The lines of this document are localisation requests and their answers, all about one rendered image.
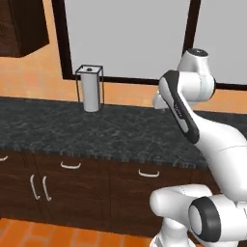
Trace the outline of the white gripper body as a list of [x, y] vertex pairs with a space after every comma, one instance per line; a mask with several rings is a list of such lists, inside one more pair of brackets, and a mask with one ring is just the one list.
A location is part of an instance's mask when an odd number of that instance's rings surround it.
[[165, 110], [168, 108], [167, 103], [165, 102], [165, 100], [162, 98], [162, 96], [160, 95], [160, 93], [156, 93], [152, 99], [152, 105], [155, 109], [157, 110]]

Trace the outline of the dark wood wall cupboard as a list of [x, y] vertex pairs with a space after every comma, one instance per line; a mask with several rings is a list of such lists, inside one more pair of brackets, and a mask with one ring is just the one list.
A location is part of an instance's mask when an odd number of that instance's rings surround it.
[[20, 58], [47, 44], [42, 0], [0, 0], [0, 57]]

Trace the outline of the dark wood cupboard door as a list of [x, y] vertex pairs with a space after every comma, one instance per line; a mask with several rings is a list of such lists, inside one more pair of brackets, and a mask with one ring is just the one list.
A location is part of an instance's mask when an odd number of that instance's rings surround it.
[[0, 216], [25, 221], [40, 221], [38, 203], [22, 169], [0, 170]]
[[81, 177], [46, 173], [46, 186], [52, 200], [43, 199], [51, 223], [92, 230], [110, 228], [109, 182], [103, 177]]
[[111, 230], [114, 233], [152, 237], [160, 231], [162, 218], [150, 207], [153, 190], [155, 187], [141, 183], [112, 184]]

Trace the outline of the white paper towel roll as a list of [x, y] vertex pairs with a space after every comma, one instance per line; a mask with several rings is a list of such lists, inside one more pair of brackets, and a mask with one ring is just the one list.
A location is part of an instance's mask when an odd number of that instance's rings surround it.
[[98, 74], [100, 67], [83, 66], [81, 70], [83, 105], [86, 112], [99, 110]]

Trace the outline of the dark wood drawer front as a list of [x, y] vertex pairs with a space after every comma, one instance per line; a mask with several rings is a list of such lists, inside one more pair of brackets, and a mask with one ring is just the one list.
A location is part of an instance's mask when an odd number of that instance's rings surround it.
[[[107, 177], [108, 168], [99, 161], [87, 157], [69, 157], [60, 155], [35, 154], [35, 162], [39, 170], [45, 173], [62, 173], [69, 175], [79, 175], [81, 177]], [[68, 170], [60, 166], [61, 161], [67, 165], [77, 165], [81, 167], [77, 170]]]
[[0, 162], [0, 168], [6, 171], [29, 169], [27, 157], [20, 151], [0, 151], [0, 158], [8, 156], [6, 161]]
[[[158, 178], [144, 178], [139, 176], [139, 169], [147, 174], [155, 174], [159, 171], [160, 175]], [[145, 183], [156, 188], [189, 184], [192, 176], [190, 169], [133, 162], [114, 162], [111, 164], [110, 172], [112, 178], [134, 183]]]

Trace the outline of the dark framed window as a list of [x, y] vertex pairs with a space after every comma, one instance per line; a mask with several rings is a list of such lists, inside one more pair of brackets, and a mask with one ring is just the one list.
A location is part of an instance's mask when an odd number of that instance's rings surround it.
[[62, 74], [102, 65], [107, 81], [155, 85], [189, 48], [217, 87], [247, 91], [247, 0], [51, 0]]

